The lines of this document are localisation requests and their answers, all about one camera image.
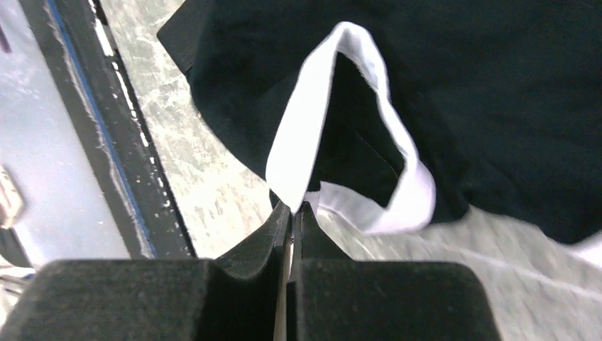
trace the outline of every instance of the white trim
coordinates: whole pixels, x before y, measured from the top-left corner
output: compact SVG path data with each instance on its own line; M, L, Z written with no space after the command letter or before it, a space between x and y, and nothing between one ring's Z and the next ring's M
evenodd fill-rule
M303 62L268 157L268 185L293 213L299 210L322 137L337 53L353 61L374 90L381 119L405 159L405 168L386 209L331 183L322 183L319 206L340 214L364 234L423 228L434 211L433 177L390 103L386 66L376 44L365 28L353 23L337 24Z
M575 257L602 269L602 231L575 245L564 246Z

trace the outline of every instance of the gray floor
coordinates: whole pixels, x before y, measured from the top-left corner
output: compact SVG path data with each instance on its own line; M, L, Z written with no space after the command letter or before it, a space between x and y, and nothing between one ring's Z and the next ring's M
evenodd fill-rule
M258 227L270 205L265 184L199 119L186 80L155 37L182 2L102 0L195 249L213 258ZM328 212L319 220L356 259L468 265L485 284L504 340L602 340L602 271L533 226L475 209L454 225L368 238Z

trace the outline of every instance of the black fabric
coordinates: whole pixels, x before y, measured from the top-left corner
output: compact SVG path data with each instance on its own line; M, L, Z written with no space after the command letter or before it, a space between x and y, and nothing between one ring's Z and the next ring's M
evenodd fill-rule
M0 256L14 266L32 267L12 229L0 229Z
M433 222L471 203L565 244L601 228L600 1L233 0L198 15L202 32L190 23L195 33L162 42L199 34L187 71L195 104L262 178L300 64L351 21L373 35L393 105L434 176ZM403 162L359 73L337 62L312 187L328 180L386 205Z
M186 1L173 15L177 20L169 20L157 32L157 37L182 73L192 67L199 34L207 24L213 3L214 0Z

